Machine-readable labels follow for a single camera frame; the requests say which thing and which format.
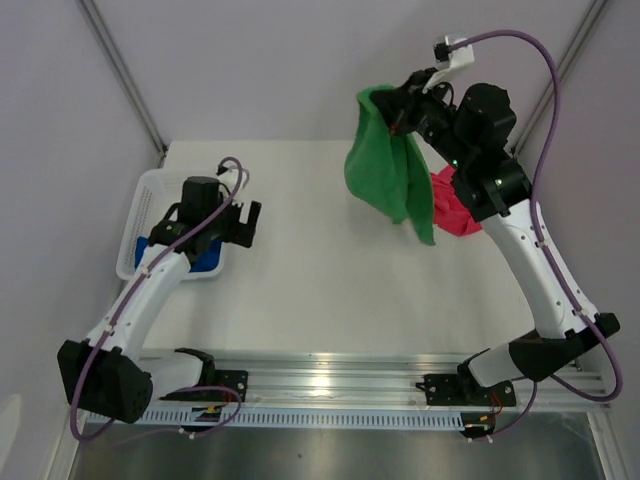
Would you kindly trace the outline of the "blue microfiber towel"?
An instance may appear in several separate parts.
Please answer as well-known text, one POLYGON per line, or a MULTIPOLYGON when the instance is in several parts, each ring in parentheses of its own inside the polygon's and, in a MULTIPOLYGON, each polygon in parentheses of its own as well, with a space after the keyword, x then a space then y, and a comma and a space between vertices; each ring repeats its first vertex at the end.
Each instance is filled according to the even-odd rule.
MULTIPOLYGON (((137 268, 143 258, 144 251, 148 245, 148 239, 138 236, 135 241, 134 267, 137 268)), ((202 279, 216 276, 223 267, 223 243, 220 240, 213 240, 209 249, 201 255, 191 268, 188 279, 202 279)))

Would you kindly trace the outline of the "green microfiber towel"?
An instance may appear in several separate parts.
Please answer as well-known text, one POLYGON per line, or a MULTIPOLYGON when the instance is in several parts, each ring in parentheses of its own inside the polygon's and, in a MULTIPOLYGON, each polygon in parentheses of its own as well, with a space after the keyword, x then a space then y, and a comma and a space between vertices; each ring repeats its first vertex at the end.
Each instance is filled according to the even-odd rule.
POLYGON ((414 137, 392 136, 372 100, 374 93, 391 89, 382 84, 357 94, 358 125, 344 163, 345 183, 354 197, 392 223, 410 220, 418 239, 433 246, 435 201, 430 170, 414 137))

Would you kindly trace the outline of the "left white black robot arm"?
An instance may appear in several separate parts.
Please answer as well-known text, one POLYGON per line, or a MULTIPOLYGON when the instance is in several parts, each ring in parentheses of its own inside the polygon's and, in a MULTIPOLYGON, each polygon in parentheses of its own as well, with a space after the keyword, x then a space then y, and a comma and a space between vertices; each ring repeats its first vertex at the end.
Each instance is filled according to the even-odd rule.
POLYGON ((222 167, 214 177, 190 176, 181 197, 151 229, 136 267, 111 309, 81 341, 65 341, 57 361, 73 411, 84 410, 124 423, 141 418, 157 399, 187 392, 197 400, 216 390, 214 358, 179 348, 144 362, 141 350, 169 296, 186 281, 215 243, 248 248, 261 205, 252 202, 241 221, 244 172, 222 167))

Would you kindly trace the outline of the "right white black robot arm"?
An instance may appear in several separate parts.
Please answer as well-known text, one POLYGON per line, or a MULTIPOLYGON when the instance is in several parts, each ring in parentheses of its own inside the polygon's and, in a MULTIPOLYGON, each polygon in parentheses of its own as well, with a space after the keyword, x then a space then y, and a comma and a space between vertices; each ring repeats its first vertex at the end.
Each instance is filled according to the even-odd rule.
POLYGON ((467 89, 459 104, 445 101, 449 85, 427 85, 435 69, 417 71, 401 86, 371 94, 389 133, 418 134, 450 166, 456 197, 492 239, 525 295, 532 331, 465 360, 456 389, 479 403, 494 386, 526 378, 540 382, 620 329, 580 292, 542 224, 532 185, 505 149, 516 123, 506 90, 487 83, 467 89))

